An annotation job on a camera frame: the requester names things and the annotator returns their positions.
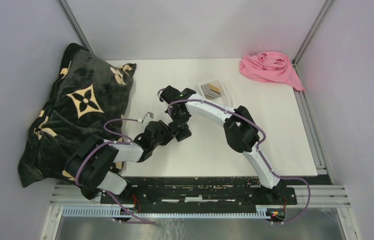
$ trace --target crumpled pink fabric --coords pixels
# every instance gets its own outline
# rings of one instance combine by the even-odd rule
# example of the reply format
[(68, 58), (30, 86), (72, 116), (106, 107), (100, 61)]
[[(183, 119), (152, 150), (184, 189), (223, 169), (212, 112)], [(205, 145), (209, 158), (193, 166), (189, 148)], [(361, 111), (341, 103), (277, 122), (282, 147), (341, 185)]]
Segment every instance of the crumpled pink fabric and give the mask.
[(240, 62), (240, 72), (248, 79), (262, 83), (283, 83), (298, 91), (306, 91), (290, 59), (276, 51), (264, 51), (258, 55), (245, 55)]

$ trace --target white wall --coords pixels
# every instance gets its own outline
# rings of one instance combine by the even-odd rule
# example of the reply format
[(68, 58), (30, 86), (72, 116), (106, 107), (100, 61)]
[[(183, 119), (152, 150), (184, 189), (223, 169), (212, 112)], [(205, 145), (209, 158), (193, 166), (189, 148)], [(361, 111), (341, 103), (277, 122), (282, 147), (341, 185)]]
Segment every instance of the white wall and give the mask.
[(374, 240), (374, 0), (336, 1), (299, 70), (335, 181)]
[(77, 41), (56, 0), (0, 0), (0, 240), (39, 239), (53, 181), (22, 188), (17, 165), (65, 47)]
[(294, 58), (324, 0), (68, 0), (105, 60)]

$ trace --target robotic arm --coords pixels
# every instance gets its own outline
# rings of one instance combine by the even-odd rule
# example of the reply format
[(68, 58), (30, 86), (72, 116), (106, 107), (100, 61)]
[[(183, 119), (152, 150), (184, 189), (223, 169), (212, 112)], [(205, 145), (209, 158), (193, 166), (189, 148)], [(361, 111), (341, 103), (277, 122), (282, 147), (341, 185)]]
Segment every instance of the robotic arm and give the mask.
[[(283, 180), (275, 177), (256, 148), (259, 141), (258, 130), (243, 119), (230, 114), (236, 113), (251, 122), (253, 118), (247, 108), (227, 107), (206, 100), (195, 91), (186, 88), (182, 92), (167, 86), (162, 90), (160, 100), (170, 105), (168, 114), (173, 122), (151, 121), (143, 133), (139, 134), (133, 143), (109, 144), (98, 151), (95, 159), (86, 165), (80, 175), (80, 183), (88, 189), (108, 190), (119, 195), (128, 185), (126, 180), (109, 170), (113, 162), (143, 162), (152, 155), (157, 146), (164, 146), (173, 138), (178, 142), (191, 136), (188, 120), (193, 115), (208, 118), (222, 126), (228, 145), (236, 152), (242, 153), (256, 171), (262, 187), (267, 188), (275, 196), (280, 196), (286, 188)], [(66, 162), (65, 170), (75, 176), (80, 164), (93, 149), (108, 140), (97, 136), (90, 137)]]

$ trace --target black blanket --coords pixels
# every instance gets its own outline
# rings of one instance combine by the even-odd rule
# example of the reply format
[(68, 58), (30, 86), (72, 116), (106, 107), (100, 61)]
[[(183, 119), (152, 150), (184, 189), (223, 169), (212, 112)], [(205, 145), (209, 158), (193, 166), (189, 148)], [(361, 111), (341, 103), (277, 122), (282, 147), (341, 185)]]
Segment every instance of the black blanket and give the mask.
[[(121, 140), (103, 124), (125, 113), (135, 68), (130, 63), (113, 67), (75, 43), (66, 48), (50, 99), (28, 131), (18, 166), (24, 188), (46, 178), (74, 183), (74, 176), (64, 171), (65, 162), (92, 134)], [(121, 127), (121, 122), (111, 126), (119, 133)], [(94, 194), (85, 188), (81, 192), (88, 199)]]

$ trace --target white table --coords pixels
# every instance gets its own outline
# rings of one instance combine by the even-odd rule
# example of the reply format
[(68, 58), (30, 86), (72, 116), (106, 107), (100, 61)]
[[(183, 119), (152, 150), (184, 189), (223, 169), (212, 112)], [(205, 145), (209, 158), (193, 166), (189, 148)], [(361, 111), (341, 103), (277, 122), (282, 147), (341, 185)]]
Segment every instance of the white table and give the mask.
[[(153, 112), (156, 120), (171, 121), (166, 105), (156, 95), (171, 85), (199, 93), (198, 83), (220, 80), (233, 107), (245, 106), (266, 132), (262, 144), (272, 166), (283, 176), (315, 176), (315, 164), (306, 138), (293, 89), (285, 84), (260, 83), (239, 72), (239, 58), (108, 61), (118, 67), (136, 63), (135, 83), (126, 118), (142, 118)], [(256, 176), (247, 159), (226, 143), (223, 128), (194, 115), (188, 123), (192, 136), (154, 150), (142, 163), (128, 162), (122, 171), (130, 177), (228, 177)], [(144, 125), (125, 122), (123, 133), (134, 138)]]

